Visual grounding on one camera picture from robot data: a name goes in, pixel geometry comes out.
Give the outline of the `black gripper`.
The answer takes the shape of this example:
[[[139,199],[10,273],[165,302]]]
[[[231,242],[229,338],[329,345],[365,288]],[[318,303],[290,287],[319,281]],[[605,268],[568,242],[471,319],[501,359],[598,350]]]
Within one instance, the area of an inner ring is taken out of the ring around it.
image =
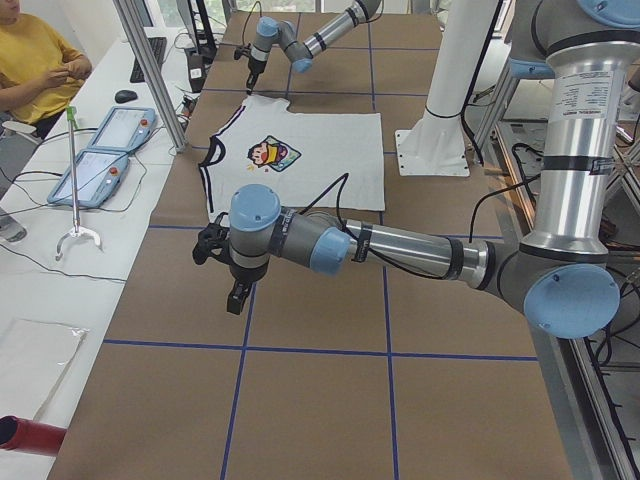
[[[266,275],[268,264],[248,268],[231,263],[229,270],[234,278],[234,284],[227,297],[226,310],[231,314],[241,314],[253,284]]]
[[[246,81],[246,93],[252,95],[259,79],[259,75],[263,74],[266,69],[267,61],[250,57],[248,60],[249,75]]]

